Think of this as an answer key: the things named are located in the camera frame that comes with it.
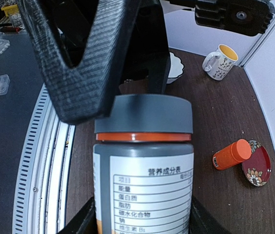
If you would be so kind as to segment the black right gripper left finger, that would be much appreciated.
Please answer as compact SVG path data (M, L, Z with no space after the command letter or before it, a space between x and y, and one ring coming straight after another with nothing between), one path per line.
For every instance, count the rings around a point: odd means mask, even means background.
M94 197L91 197L59 234L96 234Z

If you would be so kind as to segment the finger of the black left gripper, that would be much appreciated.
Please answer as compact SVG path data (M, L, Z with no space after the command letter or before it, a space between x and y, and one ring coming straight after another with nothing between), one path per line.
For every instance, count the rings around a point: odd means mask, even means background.
M148 92L164 94L170 70L162 5L158 0L142 0L129 42L120 84L148 79Z
M82 123L110 114L139 5L138 0L100 0L83 57L74 66L45 4L18 1L41 76L61 121Z

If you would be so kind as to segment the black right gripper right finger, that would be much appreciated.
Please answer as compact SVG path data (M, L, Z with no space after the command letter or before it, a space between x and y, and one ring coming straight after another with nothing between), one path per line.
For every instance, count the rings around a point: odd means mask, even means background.
M191 200L189 234L231 234L194 197Z

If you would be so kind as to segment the grey bottle lid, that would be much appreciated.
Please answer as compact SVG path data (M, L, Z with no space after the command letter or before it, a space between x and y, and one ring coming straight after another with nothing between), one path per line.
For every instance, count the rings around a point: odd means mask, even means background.
M119 95L110 115L95 120L94 132L192 134L192 105L186 99L168 95Z

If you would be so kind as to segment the orange pill bottle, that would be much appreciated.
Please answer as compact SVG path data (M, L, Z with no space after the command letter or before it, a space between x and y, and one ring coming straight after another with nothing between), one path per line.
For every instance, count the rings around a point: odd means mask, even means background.
M248 160L251 154L251 146L248 141L239 139L216 152L212 157L212 163L217 170L225 170Z

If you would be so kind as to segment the grey lid pill bottle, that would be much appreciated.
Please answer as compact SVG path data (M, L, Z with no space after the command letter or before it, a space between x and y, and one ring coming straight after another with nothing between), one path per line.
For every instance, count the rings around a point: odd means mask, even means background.
M100 234L186 234L194 148L190 133L98 133L94 199Z

